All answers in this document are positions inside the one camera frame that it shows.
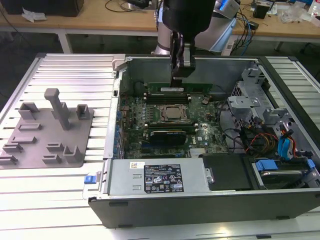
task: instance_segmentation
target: dark floor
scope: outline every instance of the dark floor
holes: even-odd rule
[[[37,53],[62,53],[55,34],[25,33],[28,43],[19,35],[13,34],[13,42],[0,43],[0,110],[8,97],[17,87]],[[104,45],[100,45],[97,35],[71,35],[70,41],[74,53],[108,53],[108,54],[150,54],[155,49],[155,37],[104,36]],[[320,71],[320,45],[310,45],[304,54],[300,50],[305,43],[285,42],[280,51],[274,50],[276,43],[253,41],[245,56],[296,56],[305,68],[315,76]],[[242,49],[233,55],[239,55]]]

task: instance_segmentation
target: computer case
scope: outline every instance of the computer case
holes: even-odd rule
[[[0,0],[8,14],[22,14],[23,8],[35,13],[76,17],[84,0]]]

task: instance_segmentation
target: motherboard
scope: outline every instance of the motherboard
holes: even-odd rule
[[[220,102],[202,93],[188,94],[185,101],[153,104],[151,96],[123,95],[120,110],[125,159],[197,158],[228,152],[218,123]]]

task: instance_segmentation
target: blue latch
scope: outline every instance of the blue latch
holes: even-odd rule
[[[310,169],[313,169],[316,167],[314,161],[312,161],[311,159],[308,159],[306,162],[308,163]]]
[[[278,169],[275,160],[272,160],[272,159],[259,160],[258,162],[255,163],[255,166],[258,169],[258,171],[267,171],[267,170],[277,170]]]
[[[96,184],[97,183],[97,176],[85,176],[84,177],[84,184]]]
[[[290,148],[290,140],[288,138],[280,138],[279,142],[278,142],[278,154],[280,155],[280,157],[283,157],[286,161],[289,161],[290,158],[288,157],[288,151]]]

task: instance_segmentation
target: black box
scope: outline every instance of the black box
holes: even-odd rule
[[[253,12],[253,17],[256,19],[264,19],[269,9],[269,6],[257,4]]]
[[[8,14],[22,14],[23,8],[46,15],[76,17],[84,0],[0,0]]]

